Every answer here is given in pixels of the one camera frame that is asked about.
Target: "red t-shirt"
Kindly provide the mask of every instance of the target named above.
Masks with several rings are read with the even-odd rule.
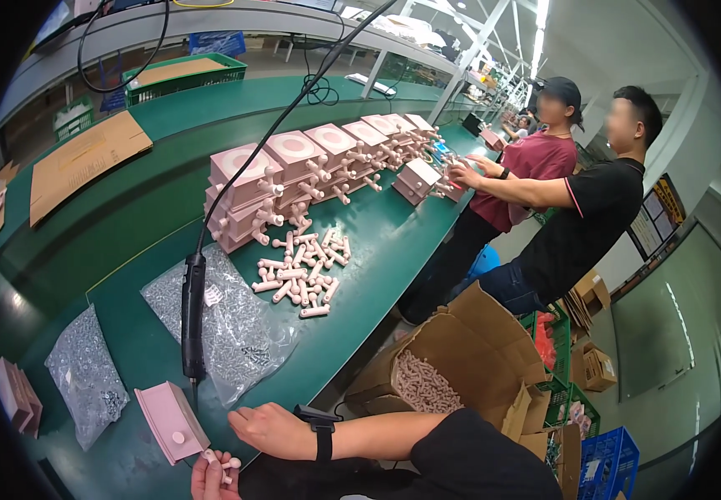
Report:
[[[501,165],[508,167],[518,178],[545,181],[571,175],[576,163],[574,139],[546,135],[542,130],[508,145]],[[477,191],[468,205],[503,233],[508,233],[513,227],[508,204],[494,195]]]

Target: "ear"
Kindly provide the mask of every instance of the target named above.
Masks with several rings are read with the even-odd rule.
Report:
[[[644,134],[646,133],[646,128],[644,127],[644,122],[638,122],[636,125],[636,134],[635,138],[639,139],[644,137]]]

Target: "clear plastic bag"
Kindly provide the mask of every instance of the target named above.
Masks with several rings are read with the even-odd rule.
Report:
[[[130,401],[90,305],[67,326],[44,365],[74,420],[74,434],[83,451]]]
[[[205,308],[202,342],[205,368],[221,404],[229,408],[240,395],[271,375],[294,350],[298,325],[272,311],[244,282],[221,248],[206,247]],[[181,293],[185,262],[141,289],[141,295],[180,342]]]

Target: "blue stool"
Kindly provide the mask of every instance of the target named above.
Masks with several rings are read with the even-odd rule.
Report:
[[[491,245],[486,245],[480,253],[477,254],[477,258],[474,259],[472,268],[468,270],[466,278],[476,278],[483,273],[487,273],[493,268],[500,265],[500,256],[496,253],[496,250]]]

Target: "electric screwdriver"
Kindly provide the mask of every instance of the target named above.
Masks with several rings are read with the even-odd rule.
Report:
[[[196,412],[196,385],[205,378],[205,356],[202,352],[202,310],[205,307],[205,256],[200,252],[185,258],[183,281],[182,330],[183,375],[191,381],[193,408]]]

